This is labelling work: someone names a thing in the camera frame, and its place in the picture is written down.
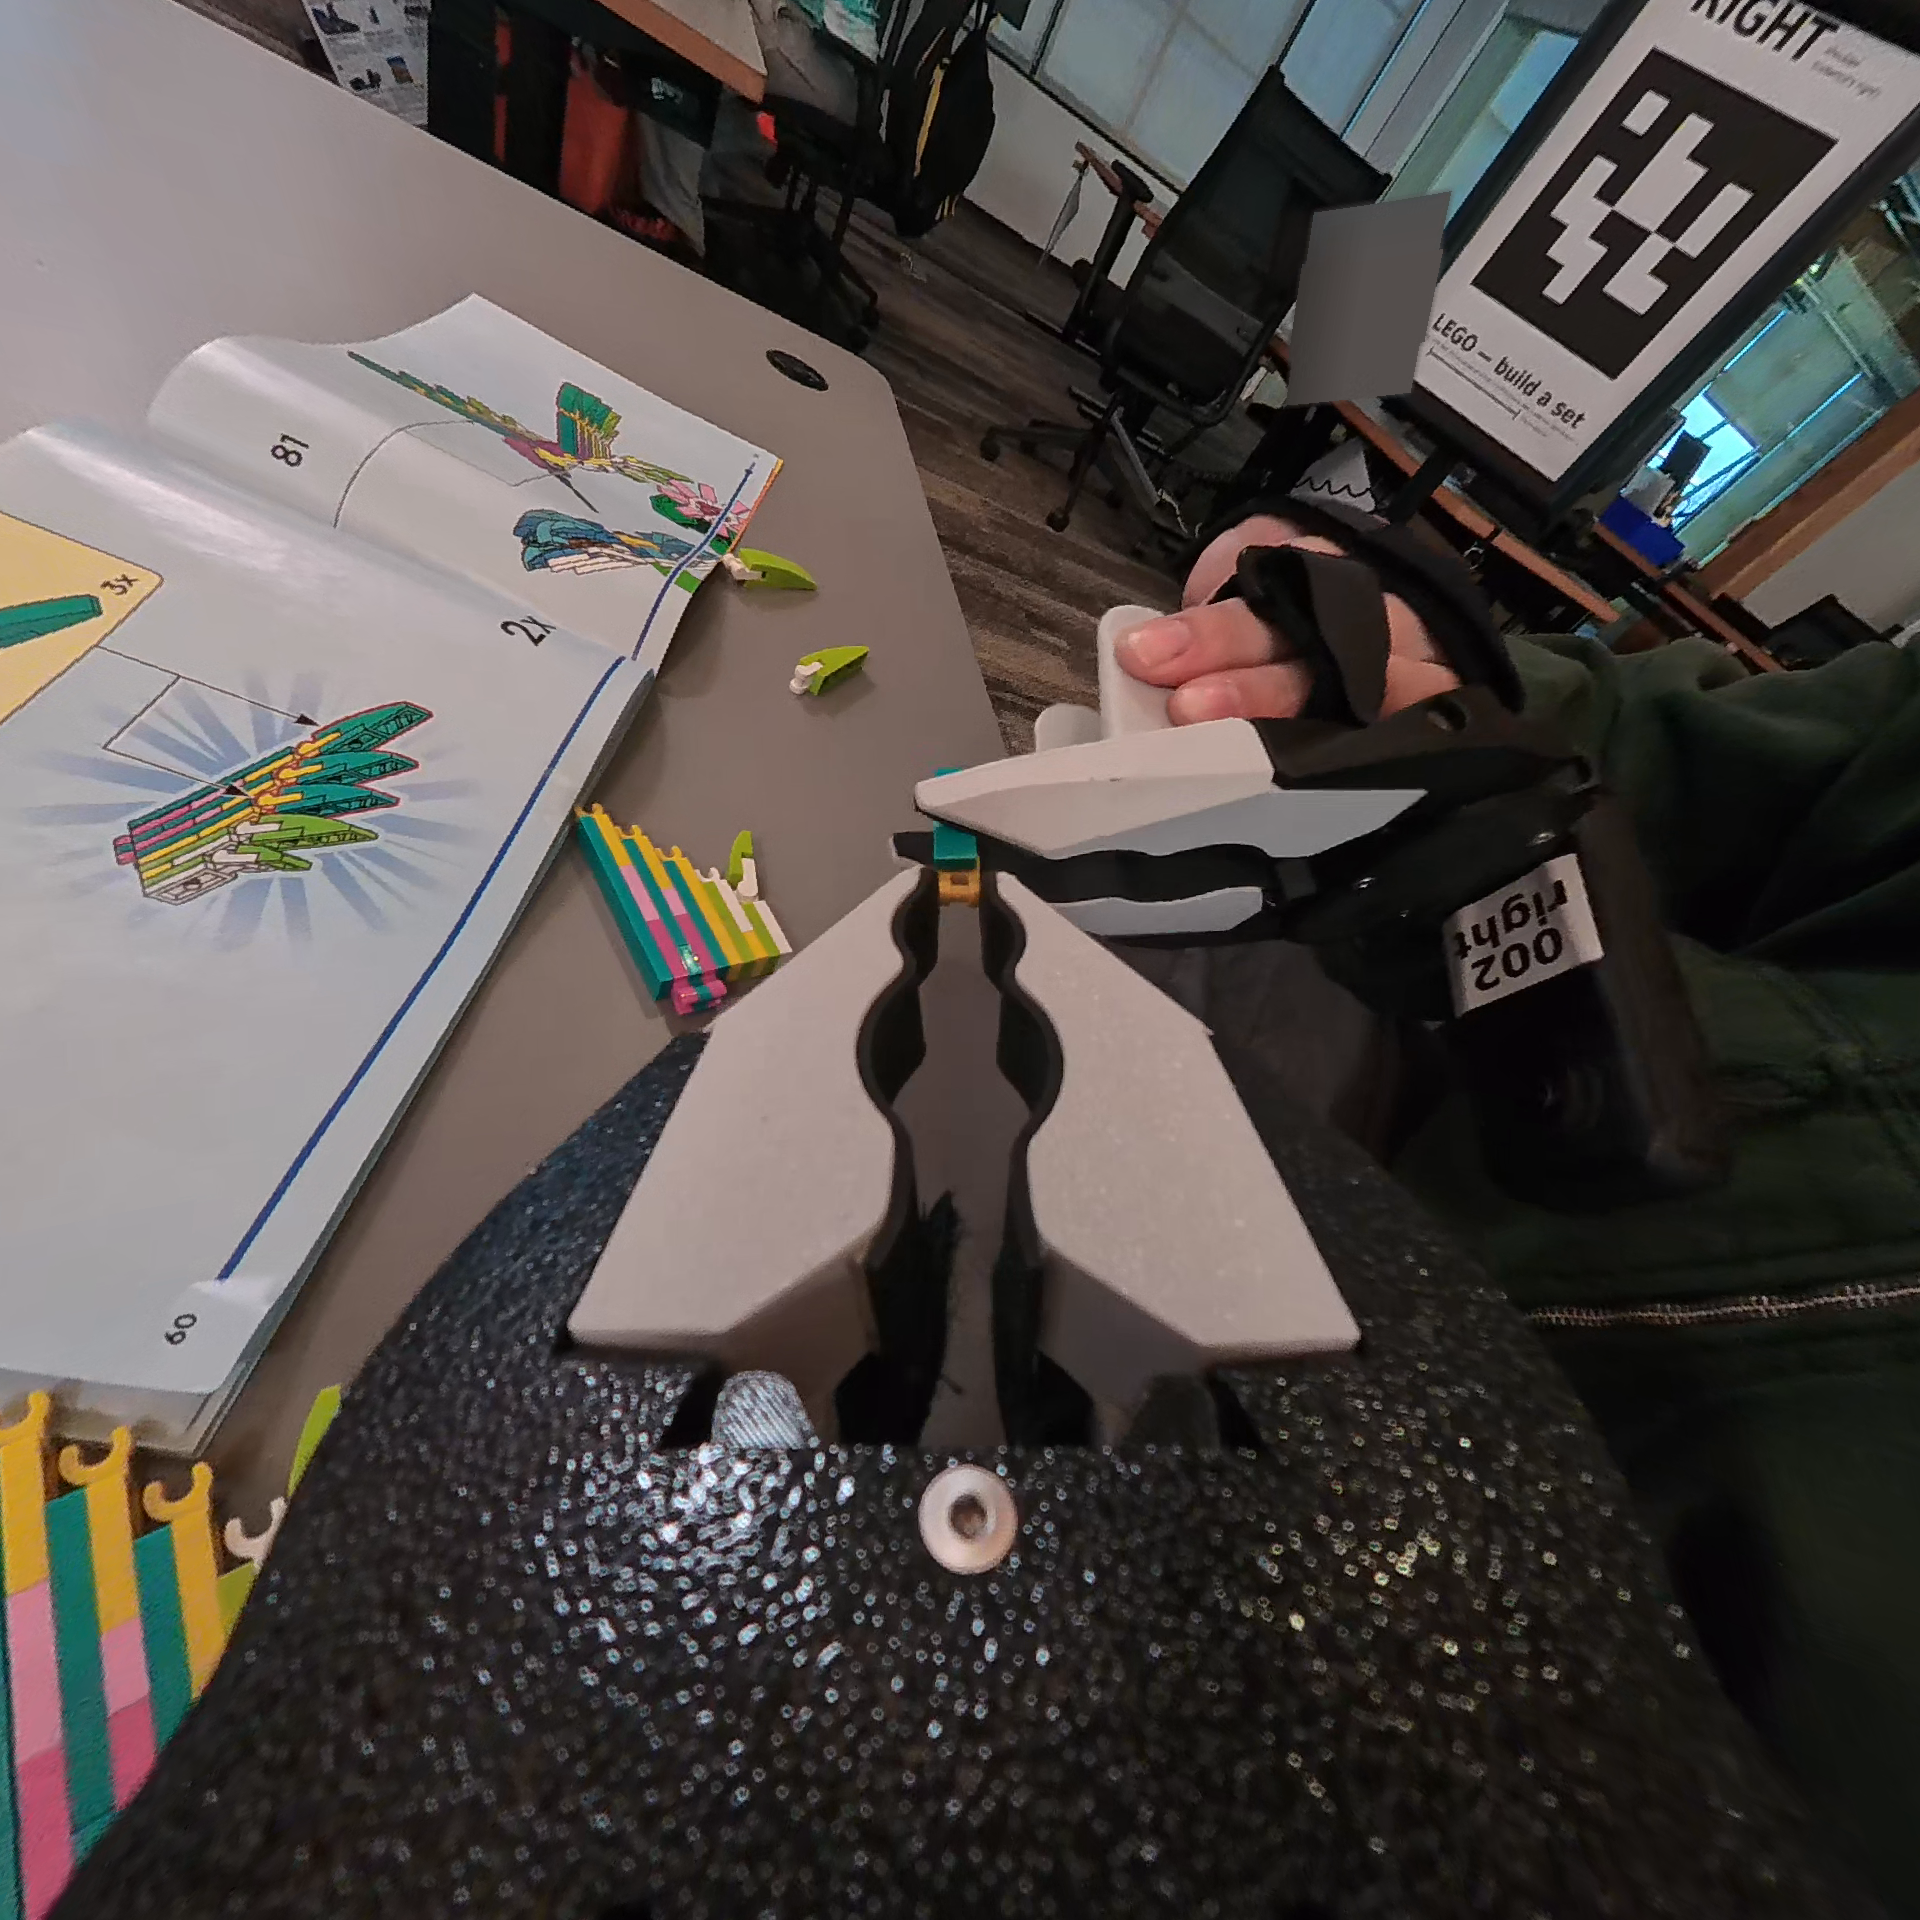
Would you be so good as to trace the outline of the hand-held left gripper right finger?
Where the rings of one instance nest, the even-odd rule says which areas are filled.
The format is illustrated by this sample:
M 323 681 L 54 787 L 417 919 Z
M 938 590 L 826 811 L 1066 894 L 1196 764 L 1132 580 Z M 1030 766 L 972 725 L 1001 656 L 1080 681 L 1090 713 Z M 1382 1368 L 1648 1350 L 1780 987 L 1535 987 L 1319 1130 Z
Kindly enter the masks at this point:
M 1008 1440 L 1085 1442 L 1163 1376 L 1355 1350 L 1208 1028 L 1017 877 L 978 912 L 996 1068 L 1026 1104 L 992 1268 Z

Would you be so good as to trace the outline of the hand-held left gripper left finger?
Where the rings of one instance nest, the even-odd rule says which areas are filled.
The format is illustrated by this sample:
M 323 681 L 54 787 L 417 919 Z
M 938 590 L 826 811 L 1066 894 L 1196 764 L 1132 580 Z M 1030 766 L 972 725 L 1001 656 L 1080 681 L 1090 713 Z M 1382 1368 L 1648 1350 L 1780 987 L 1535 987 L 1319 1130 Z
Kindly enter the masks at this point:
M 570 1317 L 788 1378 L 825 1435 L 968 1442 L 968 909 L 886 877 L 708 1028 Z

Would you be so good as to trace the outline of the person's right hand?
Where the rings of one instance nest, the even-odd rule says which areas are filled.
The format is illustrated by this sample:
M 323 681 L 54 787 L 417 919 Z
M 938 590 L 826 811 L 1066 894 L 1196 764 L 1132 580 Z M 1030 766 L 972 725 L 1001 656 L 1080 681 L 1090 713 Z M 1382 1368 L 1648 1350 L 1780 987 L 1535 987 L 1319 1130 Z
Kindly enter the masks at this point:
M 1270 548 L 1361 563 L 1377 581 L 1387 656 L 1377 708 L 1352 708 L 1323 645 L 1282 612 L 1277 588 L 1301 567 L 1260 562 Z M 1520 711 L 1519 666 L 1465 562 L 1437 538 L 1345 503 L 1257 499 L 1221 515 L 1188 571 L 1183 601 L 1115 638 L 1115 664 L 1168 695 L 1176 725 L 1223 718 L 1361 725 L 1485 685 Z

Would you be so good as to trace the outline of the small wooden side table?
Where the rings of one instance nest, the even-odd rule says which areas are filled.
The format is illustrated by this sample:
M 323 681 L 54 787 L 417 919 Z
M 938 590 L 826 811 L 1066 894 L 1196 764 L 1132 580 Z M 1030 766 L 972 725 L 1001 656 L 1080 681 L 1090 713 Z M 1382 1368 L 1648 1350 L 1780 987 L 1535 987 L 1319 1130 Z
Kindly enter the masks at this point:
M 1118 160 L 1099 158 L 1085 141 L 1076 144 L 1076 187 L 1080 178 L 1092 174 L 1114 195 L 1114 208 L 1100 232 L 1085 275 L 1077 281 L 1077 297 L 1062 323 L 1062 341 L 1072 345 L 1092 344 L 1092 326 L 1096 310 L 1110 305 L 1103 295 L 1110 282 L 1118 254 L 1130 241 L 1133 226 L 1146 236 L 1155 236 L 1162 226 L 1162 208 L 1155 205 L 1155 187 Z

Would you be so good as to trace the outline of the black office chair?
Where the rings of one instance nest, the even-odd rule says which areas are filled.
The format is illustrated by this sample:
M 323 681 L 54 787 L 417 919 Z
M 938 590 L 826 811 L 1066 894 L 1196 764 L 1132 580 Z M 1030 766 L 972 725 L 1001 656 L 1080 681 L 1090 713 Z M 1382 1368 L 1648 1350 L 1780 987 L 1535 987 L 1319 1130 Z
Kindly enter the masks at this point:
M 1100 398 L 1074 393 L 1077 423 L 995 424 L 982 455 L 1069 444 L 1069 491 L 1044 522 L 1062 535 L 1092 469 L 1114 507 L 1159 537 L 1183 535 L 1179 504 L 1142 462 L 1183 454 L 1223 423 L 1307 265 L 1315 213 L 1375 205 L 1387 178 L 1347 149 L 1270 68 L 1201 170 L 1162 217 L 1118 292 L 1092 301 Z

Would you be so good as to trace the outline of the wooden edged background desk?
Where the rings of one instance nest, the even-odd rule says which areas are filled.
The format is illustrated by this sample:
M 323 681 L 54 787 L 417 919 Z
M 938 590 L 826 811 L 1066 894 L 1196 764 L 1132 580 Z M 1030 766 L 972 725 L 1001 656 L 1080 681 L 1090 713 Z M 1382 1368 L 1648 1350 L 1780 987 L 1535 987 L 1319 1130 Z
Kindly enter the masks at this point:
M 1334 402 L 1331 410 L 1347 433 L 1367 443 L 1375 454 L 1402 473 L 1406 484 L 1440 460 L 1440 452 L 1423 454 L 1419 444 L 1409 443 L 1406 433 L 1393 419 L 1377 418 L 1358 402 Z M 1602 593 L 1587 572 L 1559 565 L 1547 553 L 1525 542 L 1512 522 L 1476 504 L 1466 491 L 1452 484 L 1461 473 L 1465 469 L 1456 460 L 1435 480 L 1432 491 L 1421 499 L 1421 510 L 1435 518 L 1452 521 L 1466 531 L 1470 544 L 1499 553 L 1508 563 L 1525 567 L 1594 618 L 1606 618 L 1614 608 L 1614 597 Z M 1784 659 L 1776 659 L 1762 640 L 1749 632 L 1755 624 L 1751 618 L 1724 618 L 1707 595 L 1684 584 L 1676 567 L 1662 571 L 1650 565 L 1606 526 L 1590 521 L 1586 530 L 1576 531 L 1572 551 L 1576 560 L 1598 557 L 1602 586 L 1614 581 L 1618 586 L 1617 597 L 1639 608 L 1662 632 L 1678 635 L 1691 630 L 1707 635 L 1741 658 L 1751 672 L 1785 672 Z

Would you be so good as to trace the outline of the printed paper sheet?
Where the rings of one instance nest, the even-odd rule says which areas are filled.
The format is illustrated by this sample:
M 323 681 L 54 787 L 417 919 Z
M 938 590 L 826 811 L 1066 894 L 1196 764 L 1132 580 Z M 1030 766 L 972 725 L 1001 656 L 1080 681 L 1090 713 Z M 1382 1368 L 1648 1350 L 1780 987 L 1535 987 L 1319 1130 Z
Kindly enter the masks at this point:
M 428 1 L 304 1 L 337 83 L 413 128 L 428 118 Z

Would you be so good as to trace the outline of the black backpack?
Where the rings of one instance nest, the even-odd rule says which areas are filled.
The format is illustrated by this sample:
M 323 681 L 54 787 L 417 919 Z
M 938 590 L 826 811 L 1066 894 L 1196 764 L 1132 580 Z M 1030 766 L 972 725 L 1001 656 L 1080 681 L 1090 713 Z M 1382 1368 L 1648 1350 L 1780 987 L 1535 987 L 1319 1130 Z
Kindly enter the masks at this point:
M 903 241 L 922 237 L 972 184 L 995 133 L 992 1 L 922 1 L 885 88 L 874 202 Z

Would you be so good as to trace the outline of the person's right forearm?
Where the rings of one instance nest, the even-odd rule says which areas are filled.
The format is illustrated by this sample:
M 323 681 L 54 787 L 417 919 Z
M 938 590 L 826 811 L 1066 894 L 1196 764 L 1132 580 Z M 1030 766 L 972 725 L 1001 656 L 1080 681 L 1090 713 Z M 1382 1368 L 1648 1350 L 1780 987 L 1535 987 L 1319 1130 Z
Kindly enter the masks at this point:
M 1918 664 L 1876 640 L 1744 676 L 1711 640 L 1515 635 L 1528 713 L 1633 818 L 1670 930 L 1796 970 L 1915 973 Z

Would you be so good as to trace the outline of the white sign board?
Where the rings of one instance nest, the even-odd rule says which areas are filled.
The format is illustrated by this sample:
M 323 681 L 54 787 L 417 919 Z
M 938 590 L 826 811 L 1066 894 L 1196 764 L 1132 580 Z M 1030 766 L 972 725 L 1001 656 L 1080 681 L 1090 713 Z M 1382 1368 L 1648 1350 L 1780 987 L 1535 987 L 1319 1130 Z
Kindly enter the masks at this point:
M 1611 4 L 1477 182 L 1406 394 L 1544 515 L 1915 158 L 1915 4 Z

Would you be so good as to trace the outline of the dark green jacket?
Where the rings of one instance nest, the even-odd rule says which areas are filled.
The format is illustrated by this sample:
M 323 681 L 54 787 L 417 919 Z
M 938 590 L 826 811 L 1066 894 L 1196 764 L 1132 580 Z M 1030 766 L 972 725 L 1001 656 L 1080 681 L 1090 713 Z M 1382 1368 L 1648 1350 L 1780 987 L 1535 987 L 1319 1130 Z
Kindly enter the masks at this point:
M 1676 954 L 1726 1182 L 1549 1213 L 1488 1177 L 1435 1055 L 1364 1037 L 1305 947 L 1123 947 L 1387 1158 L 1542 1334 L 1709 1664 L 1848 1872 L 1915 1916 L 1918 919 L 1912 880 Z

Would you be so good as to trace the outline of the large striped lego wing assembly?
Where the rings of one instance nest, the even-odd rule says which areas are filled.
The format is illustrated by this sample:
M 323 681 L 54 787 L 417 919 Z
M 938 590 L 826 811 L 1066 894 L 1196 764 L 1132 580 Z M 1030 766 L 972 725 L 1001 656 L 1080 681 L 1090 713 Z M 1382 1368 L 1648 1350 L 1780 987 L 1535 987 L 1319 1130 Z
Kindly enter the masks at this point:
M 42 1389 L 3 1427 L 3 1912 L 40 1918 L 146 1782 L 283 1520 L 214 1531 L 212 1471 L 136 1484 L 133 1435 L 56 1447 Z

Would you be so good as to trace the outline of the small striped lego wing assembly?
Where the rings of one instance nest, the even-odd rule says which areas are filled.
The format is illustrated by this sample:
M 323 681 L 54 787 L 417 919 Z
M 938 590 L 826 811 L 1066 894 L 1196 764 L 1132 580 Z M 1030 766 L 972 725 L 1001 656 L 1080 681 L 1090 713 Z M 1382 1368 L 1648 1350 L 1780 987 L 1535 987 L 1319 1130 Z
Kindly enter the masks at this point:
M 726 868 L 698 868 L 680 847 L 656 847 L 602 807 L 575 811 L 575 826 L 646 992 L 676 1015 L 708 1013 L 791 956 L 760 888 L 751 831 L 733 840 Z

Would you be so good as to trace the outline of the white zigzag paper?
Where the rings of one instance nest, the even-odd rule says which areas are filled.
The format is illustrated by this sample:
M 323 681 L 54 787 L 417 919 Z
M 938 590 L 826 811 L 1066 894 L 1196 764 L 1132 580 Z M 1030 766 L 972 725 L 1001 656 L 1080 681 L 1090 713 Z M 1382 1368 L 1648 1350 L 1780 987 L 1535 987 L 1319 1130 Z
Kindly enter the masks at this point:
M 1288 499 L 1310 500 L 1321 507 L 1345 507 L 1379 518 L 1384 500 L 1394 489 L 1396 469 L 1361 438 L 1342 438 L 1319 455 Z

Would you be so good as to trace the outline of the lego instruction booklet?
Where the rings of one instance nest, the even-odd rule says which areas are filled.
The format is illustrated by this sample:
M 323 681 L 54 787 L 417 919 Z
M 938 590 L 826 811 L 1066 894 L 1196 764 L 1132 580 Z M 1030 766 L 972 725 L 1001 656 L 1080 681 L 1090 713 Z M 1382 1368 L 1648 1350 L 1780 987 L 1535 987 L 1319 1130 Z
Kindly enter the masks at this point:
M 5 443 L 5 1409 L 197 1450 L 778 467 L 479 297 Z

